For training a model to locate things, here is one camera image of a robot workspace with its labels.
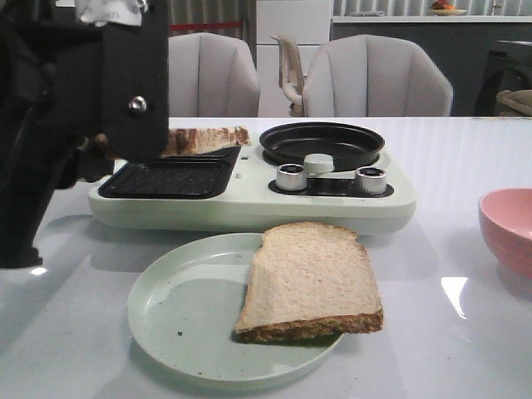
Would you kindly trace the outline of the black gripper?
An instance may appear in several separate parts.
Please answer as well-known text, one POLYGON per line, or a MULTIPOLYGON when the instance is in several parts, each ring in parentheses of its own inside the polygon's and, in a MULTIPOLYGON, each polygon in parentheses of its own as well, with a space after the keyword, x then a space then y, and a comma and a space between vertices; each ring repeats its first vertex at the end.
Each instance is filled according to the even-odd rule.
POLYGON ((55 190, 111 173, 101 129, 128 161, 151 161, 167 145, 167 2, 149 1, 138 27, 88 27, 53 8, 1 7, 3 268, 41 263, 34 237, 55 190))

